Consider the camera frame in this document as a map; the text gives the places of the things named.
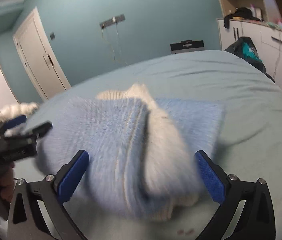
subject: metal screw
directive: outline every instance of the metal screw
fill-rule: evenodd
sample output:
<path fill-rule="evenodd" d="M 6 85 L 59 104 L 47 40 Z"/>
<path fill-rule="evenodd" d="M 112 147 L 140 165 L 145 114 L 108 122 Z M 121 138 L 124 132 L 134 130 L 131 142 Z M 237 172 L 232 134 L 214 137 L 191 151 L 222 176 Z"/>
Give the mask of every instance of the metal screw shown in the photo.
<path fill-rule="evenodd" d="M 24 179 L 19 179 L 18 181 L 17 181 L 17 184 L 20 186 L 20 185 L 22 185 L 23 183 L 24 183 Z"/>
<path fill-rule="evenodd" d="M 45 177 L 45 180 L 46 180 L 46 181 L 51 181 L 51 180 L 53 180 L 53 179 L 54 179 L 54 176 L 53 176 L 52 174 L 47 175 L 47 176 Z"/>
<path fill-rule="evenodd" d="M 259 179 L 260 184 L 264 185 L 266 183 L 265 179 L 260 178 Z"/>
<path fill-rule="evenodd" d="M 238 179 L 238 176 L 237 175 L 235 175 L 235 174 L 230 174 L 229 175 L 229 178 L 230 178 L 230 180 L 237 180 Z"/>

